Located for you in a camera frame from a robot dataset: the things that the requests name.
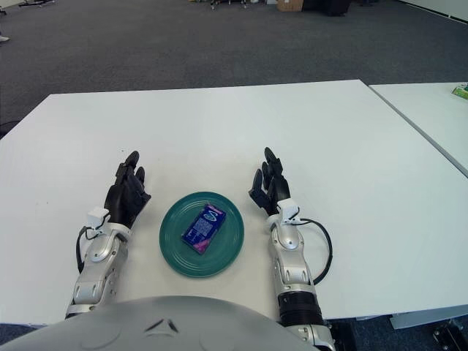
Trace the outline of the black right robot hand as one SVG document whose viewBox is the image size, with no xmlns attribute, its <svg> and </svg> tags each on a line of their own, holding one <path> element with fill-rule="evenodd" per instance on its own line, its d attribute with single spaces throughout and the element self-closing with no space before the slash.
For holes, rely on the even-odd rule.
<svg viewBox="0 0 468 351">
<path fill-rule="evenodd" d="M 264 150 L 265 161 L 256 170 L 252 188 L 248 191 L 254 203 L 262 208 L 267 215 L 278 214 L 279 201 L 291 198 L 286 178 L 283 176 L 283 167 L 280 158 L 269 147 Z"/>
</svg>

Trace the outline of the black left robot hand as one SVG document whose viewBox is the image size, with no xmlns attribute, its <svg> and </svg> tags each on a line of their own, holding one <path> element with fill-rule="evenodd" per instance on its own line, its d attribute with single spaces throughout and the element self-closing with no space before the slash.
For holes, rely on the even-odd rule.
<svg viewBox="0 0 468 351">
<path fill-rule="evenodd" d="M 116 171 L 115 183 L 109 188 L 104 208 L 109 211 L 109 222 L 131 229 L 136 218 L 151 199 L 146 193 L 146 172 L 137 166 L 140 155 L 133 151 Z"/>
</svg>

